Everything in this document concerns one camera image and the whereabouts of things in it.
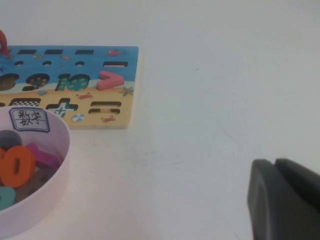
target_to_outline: white table surface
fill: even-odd
[[[2,0],[10,45],[144,58],[130,127],[73,130],[62,201],[9,239],[252,239],[252,160],[320,172],[319,12],[317,0]]]

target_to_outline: gray plastic object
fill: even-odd
[[[320,240],[319,183],[293,161],[254,160],[247,198],[254,240]]]
[[[22,139],[18,133],[12,130],[0,131],[0,148],[8,150],[14,146],[22,145]]]

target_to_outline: white bowl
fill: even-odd
[[[21,136],[22,145],[35,143],[39,149],[57,156],[61,163],[39,190],[0,211],[0,238],[5,238],[40,222],[61,199],[69,178],[71,139],[68,126],[59,116],[37,107],[0,107],[1,130],[15,131]]]

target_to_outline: wooden puzzle board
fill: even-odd
[[[8,46],[0,54],[0,107],[30,106],[59,115],[71,129],[126,128],[138,67],[136,46]],[[100,71],[124,84],[98,90]]]

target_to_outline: orange number 0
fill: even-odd
[[[35,173],[36,158],[24,146],[13,146],[8,151],[0,148],[0,158],[0,179],[7,187],[20,187]]]

